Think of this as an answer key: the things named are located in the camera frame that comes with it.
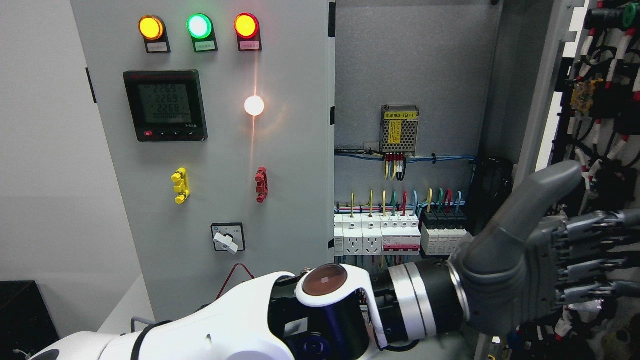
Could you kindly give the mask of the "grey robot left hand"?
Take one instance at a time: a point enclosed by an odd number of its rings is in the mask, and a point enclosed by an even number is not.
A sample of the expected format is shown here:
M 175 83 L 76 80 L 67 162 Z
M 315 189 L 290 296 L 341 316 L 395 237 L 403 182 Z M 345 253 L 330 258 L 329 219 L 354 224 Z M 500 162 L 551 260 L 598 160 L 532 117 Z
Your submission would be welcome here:
M 637 280 L 606 278 L 614 269 L 639 266 L 638 251 L 606 250 L 614 239 L 639 240 L 638 209 L 544 219 L 582 182 L 576 161 L 532 174 L 485 229 L 454 252 L 450 263 L 461 278 L 469 326 L 502 336 L 561 305 L 639 295 Z

